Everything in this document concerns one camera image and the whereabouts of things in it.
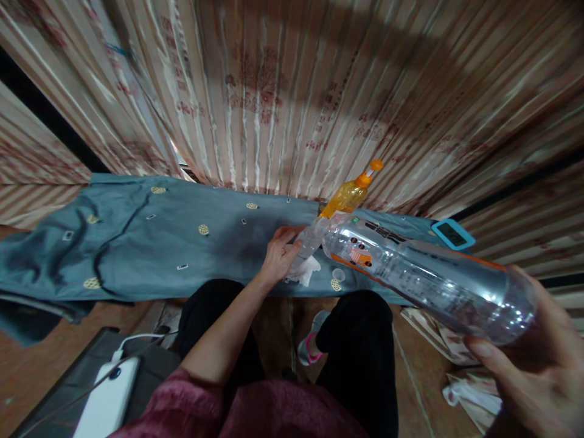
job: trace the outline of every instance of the floor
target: floor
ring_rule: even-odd
[[[335,298],[266,299],[254,320],[262,364],[268,377],[279,377],[293,367],[301,380],[314,382],[319,364],[305,368],[291,364],[293,346],[305,336],[313,316],[331,310]],[[151,332],[160,325],[178,326],[183,300],[137,303],[135,307],[98,304],[78,326],[62,322],[43,342],[22,349],[0,333],[0,437],[7,437],[25,418],[85,345],[104,326],[124,334]],[[394,313],[395,373],[400,437],[474,438],[480,434],[464,410],[452,408],[442,397],[446,372],[453,366],[405,319]]]

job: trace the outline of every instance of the white cable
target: white cable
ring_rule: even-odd
[[[114,370],[115,368],[118,368],[121,364],[123,364],[124,362],[126,362],[126,360],[138,356],[139,354],[143,353],[144,351],[148,350],[151,346],[155,345],[159,339],[158,338],[165,338],[166,336],[170,336],[170,335],[175,335],[178,333],[178,330],[175,330],[174,332],[170,332],[170,333],[166,333],[165,335],[157,335],[154,333],[143,333],[141,335],[135,335],[135,336],[129,336],[127,338],[125,338],[122,343],[120,344],[120,347],[116,350],[116,352],[114,353],[114,356],[116,356],[117,352],[122,352],[122,347],[125,344],[126,341],[129,341],[131,339],[135,339],[138,337],[143,337],[143,336],[150,336],[152,338],[157,338],[154,341],[152,341],[151,343],[149,343],[147,346],[142,347],[141,349],[139,349],[137,352],[132,353],[130,356],[118,360],[116,362],[116,364],[111,368],[112,370]],[[110,376],[110,373],[106,373],[100,380],[96,381],[93,386],[91,386],[89,389],[83,391],[83,393],[81,395],[79,395],[77,398],[73,399],[72,401],[70,401],[69,403],[67,403],[64,406],[61,406],[60,408],[54,410],[53,412],[51,412],[50,414],[44,416],[43,418],[41,418],[39,421],[37,421],[36,423],[34,423],[31,427],[29,427],[28,429],[25,430],[24,433],[22,433],[18,438],[24,438],[26,437],[28,434],[30,434],[34,429],[36,429],[37,427],[39,427],[40,425],[42,425],[43,423],[46,423],[47,421],[53,419],[54,417],[62,414],[63,412],[65,412],[67,409],[69,409],[71,406],[73,406],[74,404],[76,404],[79,400],[83,399],[86,395],[89,395],[95,388],[97,388],[98,386],[100,386],[108,377]]]
[[[136,338],[144,338],[146,336],[149,337],[149,338],[163,338],[165,336],[174,335],[177,332],[178,332],[178,330],[175,331],[175,332],[166,333],[165,335],[157,335],[156,333],[140,333],[139,335],[128,336],[127,338],[125,338],[122,341],[122,343],[120,344],[120,346],[114,352],[114,355],[111,357],[111,361],[112,362],[117,362],[117,361],[119,361],[122,358],[122,355],[123,355],[123,345],[127,341],[131,341],[132,339],[136,339]]]

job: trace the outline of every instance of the blue device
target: blue device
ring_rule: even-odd
[[[430,228],[450,249],[460,251],[461,249],[473,246],[476,243],[472,237],[458,222],[454,219],[444,219],[436,222]]]

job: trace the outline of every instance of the leg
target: leg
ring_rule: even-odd
[[[325,387],[371,437],[398,435],[392,313],[371,291],[343,296],[316,335],[328,353],[316,384]]]
[[[182,359],[242,289],[243,285],[233,280],[210,280],[189,298],[182,308],[176,337],[176,345]],[[225,387],[232,389],[264,378],[256,339],[250,330]]]

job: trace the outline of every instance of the clear plastic bottle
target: clear plastic bottle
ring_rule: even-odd
[[[353,215],[335,215],[326,255],[394,289],[453,330],[505,345],[532,322],[531,283],[514,269],[410,240]]]
[[[304,260],[312,256],[322,243],[322,238],[327,231],[326,218],[318,217],[311,225],[303,229],[296,237],[296,240],[302,240],[302,249],[292,261],[290,269],[298,268]]]
[[[312,256],[322,243],[322,236],[325,232],[325,220],[329,219],[336,212],[352,213],[361,204],[365,196],[373,172],[383,169],[380,160],[373,160],[369,163],[369,170],[360,174],[354,181],[345,182],[335,192],[335,196],[328,202],[322,213],[315,219],[312,225],[307,226],[297,237],[302,240],[302,249],[294,258],[290,269],[298,268],[304,260]]]

